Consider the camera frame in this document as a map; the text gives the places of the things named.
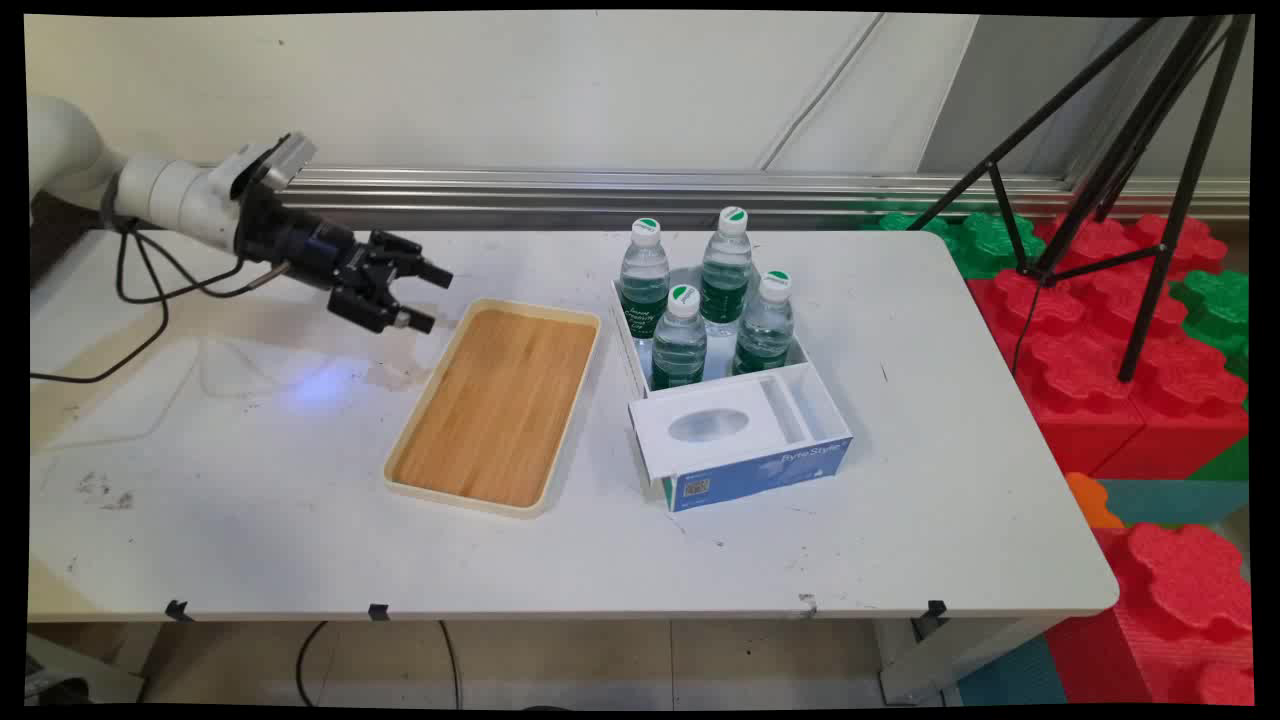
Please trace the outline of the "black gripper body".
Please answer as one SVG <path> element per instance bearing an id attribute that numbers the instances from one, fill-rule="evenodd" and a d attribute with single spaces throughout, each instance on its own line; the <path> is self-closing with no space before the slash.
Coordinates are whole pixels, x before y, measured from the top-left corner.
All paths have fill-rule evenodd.
<path id="1" fill-rule="evenodd" d="M 396 273 L 370 263 L 370 236 L 308 211 L 287 208 L 265 184 L 251 184 L 239 196 L 238 258 L 283 266 L 291 279 L 326 290 L 329 313 L 343 318 L 343 288 L 367 299 L 392 300 Z"/>

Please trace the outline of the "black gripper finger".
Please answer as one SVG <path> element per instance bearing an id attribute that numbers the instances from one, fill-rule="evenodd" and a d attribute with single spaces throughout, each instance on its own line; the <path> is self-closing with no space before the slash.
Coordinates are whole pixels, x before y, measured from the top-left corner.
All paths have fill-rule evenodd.
<path id="1" fill-rule="evenodd" d="M 422 255 L 422 246 L 385 231 L 370 232 L 370 263 L 388 266 L 396 277 L 416 277 L 448 290 L 454 275 Z"/>
<path id="2" fill-rule="evenodd" d="M 351 288 L 343 288 L 343 318 L 375 334 L 387 328 L 410 328 L 429 334 L 435 318 L 392 300 L 367 299 Z"/>

